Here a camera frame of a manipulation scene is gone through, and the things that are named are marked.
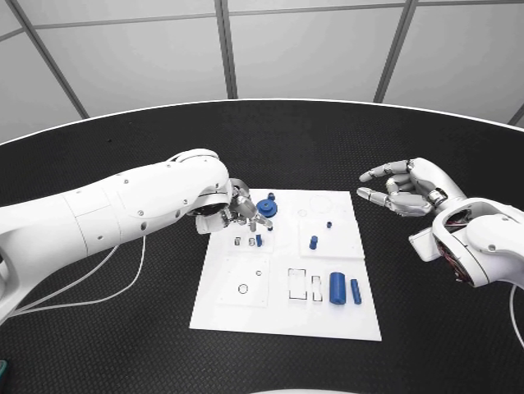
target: white paper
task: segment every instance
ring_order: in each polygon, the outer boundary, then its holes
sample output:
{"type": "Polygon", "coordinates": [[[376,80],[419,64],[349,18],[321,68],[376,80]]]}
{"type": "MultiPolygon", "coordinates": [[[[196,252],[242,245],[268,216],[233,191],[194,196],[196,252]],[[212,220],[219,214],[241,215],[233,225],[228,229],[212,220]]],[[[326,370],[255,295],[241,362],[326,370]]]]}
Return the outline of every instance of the white paper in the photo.
{"type": "Polygon", "coordinates": [[[251,232],[248,226],[233,223],[210,234],[189,327],[379,341],[350,194],[346,191],[251,190],[254,202],[265,199],[269,191],[277,203],[277,215],[271,218],[274,230],[258,226],[251,232]],[[248,245],[255,234],[261,235],[261,247],[248,245]],[[317,236],[314,250],[308,248],[311,236],[317,236]],[[300,271],[294,271],[291,285],[290,270],[304,270],[304,286],[298,282],[300,271]],[[331,272],[344,274],[344,305],[329,302],[331,272]],[[350,293],[353,278],[359,282],[360,305],[355,304],[350,293]],[[290,298],[291,286],[295,295],[304,289],[305,300],[290,298]]]}

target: gray wall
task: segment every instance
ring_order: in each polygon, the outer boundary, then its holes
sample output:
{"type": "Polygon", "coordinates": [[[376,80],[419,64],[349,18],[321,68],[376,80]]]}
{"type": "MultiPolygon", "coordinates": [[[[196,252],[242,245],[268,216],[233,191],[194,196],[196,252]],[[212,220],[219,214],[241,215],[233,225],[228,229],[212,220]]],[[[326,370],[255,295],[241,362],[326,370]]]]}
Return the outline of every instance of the gray wall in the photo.
{"type": "Polygon", "coordinates": [[[524,127],[524,1],[0,0],[0,142],[226,98],[391,103],[524,127]]]}

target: white cable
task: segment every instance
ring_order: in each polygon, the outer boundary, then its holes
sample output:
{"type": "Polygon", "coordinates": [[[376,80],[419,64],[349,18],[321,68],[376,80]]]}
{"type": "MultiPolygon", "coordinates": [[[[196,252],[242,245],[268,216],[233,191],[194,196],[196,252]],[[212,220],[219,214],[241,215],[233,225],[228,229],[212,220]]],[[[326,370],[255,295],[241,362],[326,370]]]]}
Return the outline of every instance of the white cable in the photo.
{"type": "Polygon", "coordinates": [[[516,337],[519,338],[520,341],[520,346],[524,349],[524,341],[519,333],[519,328],[516,327],[516,321],[513,319],[513,291],[516,290],[516,285],[513,285],[513,289],[510,290],[510,298],[507,300],[507,308],[510,310],[510,321],[513,322],[513,333],[516,334],[516,337]]]}
{"type": "Polygon", "coordinates": [[[66,291],[72,286],[75,286],[104,265],[104,263],[108,261],[111,255],[114,254],[117,249],[117,246],[114,249],[109,251],[108,255],[105,256],[104,260],[99,262],[99,264],[91,269],[91,271],[81,277],[78,278],[69,285],[66,285],[60,290],[56,290],[53,293],[46,295],[43,298],[27,304],[26,306],[21,306],[21,308],[16,309],[14,313],[23,312],[24,310],[30,309],[33,306],[39,305],[43,303],[46,300],[49,300],[53,296],[58,296],[63,291],[66,291]]]}
{"type": "Polygon", "coordinates": [[[50,305],[50,306],[43,306],[42,308],[34,308],[34,309],[26,309],[23,311],[16,311],[13,313],[13,316],[19,316],[20,314],[29,314],[32,312],[39,312],[42,310],[47,310],[47,309],[56,309],[56,308],[68,308],[69,306],[81,306],[81,305],[91,305],[91,304],[96,304],[98,302],[104,302],[107,300],[109,300],[111,298],[114,298],[115,296],[118,296],[120,294],[122,294],[130,288],[131,285],[135,283],[137,278],[140,277],[140,272],[141,272],[141,266],[143,266],[143,256],[145,255],[145,236],[143,236],[143,245],[141,245],[141,259],[140,259],[140,267],[137,269],[137,274],[134,276],[134,279],[131,280],[131,283],[120,290],[117,291],[112,295],[108,295],[107,297],[101,298],[99,300],[92,300],[92,301],[83,301],[83,302],[75,302],[72,304],[62,304],[62,305],[50,305]]]}

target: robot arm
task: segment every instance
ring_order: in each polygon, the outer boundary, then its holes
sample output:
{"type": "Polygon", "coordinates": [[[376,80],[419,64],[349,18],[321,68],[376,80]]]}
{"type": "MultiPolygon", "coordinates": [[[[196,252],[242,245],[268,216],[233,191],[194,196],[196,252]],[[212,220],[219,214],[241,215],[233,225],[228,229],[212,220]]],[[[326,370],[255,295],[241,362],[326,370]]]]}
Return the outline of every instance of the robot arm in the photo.
{"type": "Polygon", "coordinates": [[[231,222],[271,221],[216,154],[194,149],[167,162],[0,208],[0,324],[39,282],[65,265],[196,217],[200,234],[231,222]]]}
{"type": "Polygon", "coordinates": [[[524,212],[489,199],[467,199],[444,171],[425,159],[383,164],[360,181],[395,174],[388,195],[359,188],[357,195],[401,216],[435,213],[432,226],[408,237],[424,261],[442,256],[457,282],[483,286],[510,282],[524,289],[524,212]]]}

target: black mat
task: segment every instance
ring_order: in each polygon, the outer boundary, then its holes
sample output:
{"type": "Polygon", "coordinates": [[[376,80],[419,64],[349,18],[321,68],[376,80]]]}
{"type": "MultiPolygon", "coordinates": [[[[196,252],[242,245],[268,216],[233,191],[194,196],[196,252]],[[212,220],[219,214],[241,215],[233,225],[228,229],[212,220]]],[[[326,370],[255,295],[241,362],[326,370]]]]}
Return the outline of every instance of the black mat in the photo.
{"type": "MultiPolygon", "coordinates": [[[[372,166],[424,157],[468,196],[524,210],[524,134],[477,121],[349,103],[245,101],[127,113],[0,147],[0,205],[73,189],[192,148],[215,150],[252,188],[350,190],[382,342],[189,330],[209,238],[190,218],[151,234],[134,287],[104,304],[11,318],[0,327],[7,392],[524,392],[524,351],[507,317],[510,286],[454,282],[422,263],[405,219],[355,196],[372,166]]],[[[117,291],[141,240],[52,302],[117,291]]],[[[104,253],[68,266],[29,300],[81,276],[104,253]]],[[[524,336],[524,292],[515,296],[524,336]]]]}

